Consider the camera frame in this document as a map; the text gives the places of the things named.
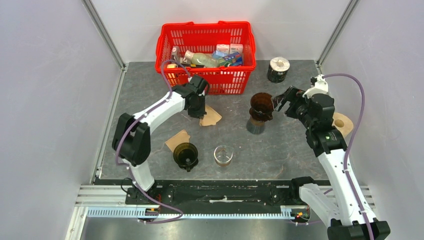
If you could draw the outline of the brown paper coffee filter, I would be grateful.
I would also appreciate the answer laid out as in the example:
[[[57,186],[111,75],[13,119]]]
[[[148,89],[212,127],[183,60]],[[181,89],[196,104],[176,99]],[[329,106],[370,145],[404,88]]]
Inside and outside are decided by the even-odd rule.
[[[205,106],[205,111],[206,114],[199,120],[201,127],[215,126],[222,119],[222,116],[208,105]]]

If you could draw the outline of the brown dripper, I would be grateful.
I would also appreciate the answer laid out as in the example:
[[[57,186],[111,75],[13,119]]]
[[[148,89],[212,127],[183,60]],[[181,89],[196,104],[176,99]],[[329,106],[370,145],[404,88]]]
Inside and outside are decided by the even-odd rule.
[[[274,105],[272,95],[266,92],[254,94],[250,99],[249,114],[257,122],[267,122],[273,119]]]

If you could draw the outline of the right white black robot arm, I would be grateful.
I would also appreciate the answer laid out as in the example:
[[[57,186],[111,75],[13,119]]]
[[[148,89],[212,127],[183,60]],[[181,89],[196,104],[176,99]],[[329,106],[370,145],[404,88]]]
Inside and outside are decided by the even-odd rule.
[[[385,240],[391,233],[387,221],[378,220],[363,195],[348,156],[348,145],[333,126],[334,99],[324,92],[310,94],[289,87],[273,96],[275,111],[288,103],[284,112],[305,127],[306,142],[324,168],[335,201],[331,201],[311,177],[291,181],[289,200],[308,204],[327,228],[330,240]]]

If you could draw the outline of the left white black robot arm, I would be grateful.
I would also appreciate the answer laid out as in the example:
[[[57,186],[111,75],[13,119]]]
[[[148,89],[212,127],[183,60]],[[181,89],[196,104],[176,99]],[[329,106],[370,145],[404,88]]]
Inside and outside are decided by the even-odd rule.
[[[173,115],[186,111],[191,118],[202,119],[206,115],[206,95],[210,84],[194,75],[187,83],[173,86],[170,91],[150,107],[134,113],[123,113],[114,132],[112,148],[115,161],[125,165],[135,185],[137,197],[144,204],[152,204],[157,191],[152,186],[148,157],[151,153],[151,134]]]

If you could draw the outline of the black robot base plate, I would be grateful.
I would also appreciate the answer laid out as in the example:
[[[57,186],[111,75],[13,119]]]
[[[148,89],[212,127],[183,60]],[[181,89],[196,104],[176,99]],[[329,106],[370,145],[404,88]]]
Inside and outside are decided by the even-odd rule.
[[[160,214],[266,214],[301,206],[291,180],[156,180],[144,195],[125,190],[127,205],[153,205]]]

